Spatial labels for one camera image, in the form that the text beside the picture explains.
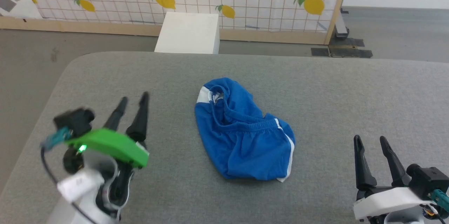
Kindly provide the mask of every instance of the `floor stain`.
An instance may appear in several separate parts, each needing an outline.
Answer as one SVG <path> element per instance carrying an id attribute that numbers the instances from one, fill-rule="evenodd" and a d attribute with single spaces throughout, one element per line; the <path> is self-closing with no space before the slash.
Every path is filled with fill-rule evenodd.
<path id="1" fill-rule="evenodd" d="M 52 62 L 56 62 L 58 60 L 58 54 L 59 50 L 56 47 L 54 47 L 52 53 L 50 54 L 50 60 Z"/>

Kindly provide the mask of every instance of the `blue shorts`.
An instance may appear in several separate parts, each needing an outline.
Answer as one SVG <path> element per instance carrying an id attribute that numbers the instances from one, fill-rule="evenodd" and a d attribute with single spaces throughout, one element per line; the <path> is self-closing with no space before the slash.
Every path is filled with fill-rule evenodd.
<path id="1" fill-rule="evenodd" d="M 251 93 L 229 78 L 205 84 L 195 105 L 198 130 L 218 171 L 227 179 L 278 179 L 291 171 L 295 136 L 290 126 L 262 115 Z"/>

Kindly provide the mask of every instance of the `led light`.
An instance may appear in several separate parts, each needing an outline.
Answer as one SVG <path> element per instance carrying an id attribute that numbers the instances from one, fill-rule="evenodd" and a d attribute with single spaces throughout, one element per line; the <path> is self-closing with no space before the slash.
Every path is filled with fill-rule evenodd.
<path id="1" fill-rule="evenodd" d="M 86 150 L 87 149 L 87 146 L 86 145 L 82 145 L 79 149 L 78 149 L 78 152 L 83 152 L 84 150 Z"/>

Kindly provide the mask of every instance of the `concrete floor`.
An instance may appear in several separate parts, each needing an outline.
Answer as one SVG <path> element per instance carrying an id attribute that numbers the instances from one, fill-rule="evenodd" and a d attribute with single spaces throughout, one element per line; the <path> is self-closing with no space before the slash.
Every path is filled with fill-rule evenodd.
<path id="1" fill-rule="evenodd" d="M 449 62 L 448 18 L 408 16 L 412 17 L 355 10 L 345 22 L 350 37 L 364 39 L 374 59 Z M 156 41 L 128 35 L 0 30 L 0 191 L 70 61 L 100 51 L 154 51 Z M 221 41 L 220 53 L 311 56 L 312 47 L 319 46 Z"/>

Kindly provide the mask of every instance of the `table surface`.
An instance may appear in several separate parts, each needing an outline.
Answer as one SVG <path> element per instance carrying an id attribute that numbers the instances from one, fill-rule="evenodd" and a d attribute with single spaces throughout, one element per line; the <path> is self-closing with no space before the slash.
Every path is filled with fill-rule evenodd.
<path id="1" fill-rule="evenodd" d="M 296 147 L 284 182 L 225 180 L 195 122 L 199 90 L 229 77 L 263 110 L 290 124 Z M 449 64 L 381 59 L 103 52 L 62 74 L 0 198 L 0 223 L 45 223 L 59 195 L 40 163 L 52 118 L 91 107 L 100 127 L 122 96 L 132 122 L 150 92 L 149 166 L 132 182 L 122 223 L 356 223 L 353 136 L 360 134 L 379 185 L 389 185 L 384 135 L 405 167 L 449 174 Z M 48 155 L 59 178 L 64 147 Z"/>

